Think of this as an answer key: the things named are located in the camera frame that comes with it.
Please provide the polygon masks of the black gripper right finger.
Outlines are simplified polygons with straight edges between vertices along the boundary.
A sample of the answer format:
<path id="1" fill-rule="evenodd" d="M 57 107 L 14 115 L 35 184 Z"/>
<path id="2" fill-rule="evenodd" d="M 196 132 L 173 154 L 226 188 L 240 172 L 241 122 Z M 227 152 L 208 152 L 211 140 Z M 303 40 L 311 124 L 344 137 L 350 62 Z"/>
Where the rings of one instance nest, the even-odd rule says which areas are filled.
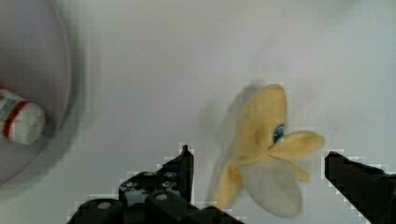
<path id="1" fill-rule="evenodd" d="M 324 161 L 325 177 L 371 224 L 395 224 L 395 175 L 335 151 Z"/>

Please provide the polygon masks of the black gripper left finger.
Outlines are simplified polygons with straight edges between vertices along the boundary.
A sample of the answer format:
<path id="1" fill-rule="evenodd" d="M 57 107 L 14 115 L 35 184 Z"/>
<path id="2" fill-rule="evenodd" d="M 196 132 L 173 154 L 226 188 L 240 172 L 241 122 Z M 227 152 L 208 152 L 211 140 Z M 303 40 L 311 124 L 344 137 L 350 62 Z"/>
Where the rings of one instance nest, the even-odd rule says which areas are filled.
<path id="1" fill-rule="evenodd" d="M 122 182 L 116 199 L 83 203 L 66 224 L 244 224 L 214 206 L 191 204 L 194 157 L 188 146 L 155 172 Z"/>

